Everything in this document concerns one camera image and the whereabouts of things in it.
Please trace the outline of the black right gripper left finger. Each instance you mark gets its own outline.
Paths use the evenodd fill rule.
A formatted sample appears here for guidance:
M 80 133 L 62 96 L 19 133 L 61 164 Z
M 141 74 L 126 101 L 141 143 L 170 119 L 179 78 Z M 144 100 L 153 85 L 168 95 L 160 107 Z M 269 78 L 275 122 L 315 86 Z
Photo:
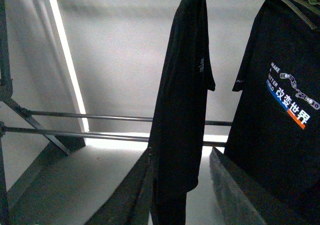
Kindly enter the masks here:
M 147 149 L 114 190 L 110 198 L 86 222 L 87 225 L 147 225 L 153 188 L 152 149 Z

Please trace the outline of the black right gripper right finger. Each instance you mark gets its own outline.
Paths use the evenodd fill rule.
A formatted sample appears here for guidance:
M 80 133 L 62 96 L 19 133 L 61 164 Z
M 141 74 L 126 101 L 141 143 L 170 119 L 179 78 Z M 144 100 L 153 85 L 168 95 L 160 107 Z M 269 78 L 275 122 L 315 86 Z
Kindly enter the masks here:
M 226 225 L 306 225 L 228 157 L 213 147 L 209 156 L 213 192 Z

